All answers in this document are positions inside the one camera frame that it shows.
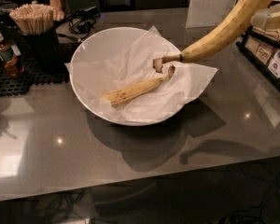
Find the person's hand in background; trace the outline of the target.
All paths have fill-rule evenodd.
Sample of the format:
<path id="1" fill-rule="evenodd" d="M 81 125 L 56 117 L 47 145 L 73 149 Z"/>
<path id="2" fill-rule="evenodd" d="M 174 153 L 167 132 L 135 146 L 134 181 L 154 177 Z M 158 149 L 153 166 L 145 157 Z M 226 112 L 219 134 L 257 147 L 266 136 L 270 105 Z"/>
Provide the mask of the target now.
<path id="1" fill-rule="evenodd" d="M 65 18 L 65 13 L 60 7 L 53 8 L 53 19 L 55 21 L 62 21 Z"/>

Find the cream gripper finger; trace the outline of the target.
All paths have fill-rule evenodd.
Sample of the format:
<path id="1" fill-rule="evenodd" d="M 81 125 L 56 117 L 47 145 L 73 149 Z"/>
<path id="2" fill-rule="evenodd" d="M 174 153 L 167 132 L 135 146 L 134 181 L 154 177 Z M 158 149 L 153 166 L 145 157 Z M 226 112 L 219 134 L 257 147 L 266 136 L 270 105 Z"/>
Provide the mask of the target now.
<path id="1" fill-rule="evenodd" d="M 262 30 L 280 29 L 280 3 L 257 11 L 251 25 Z"/>

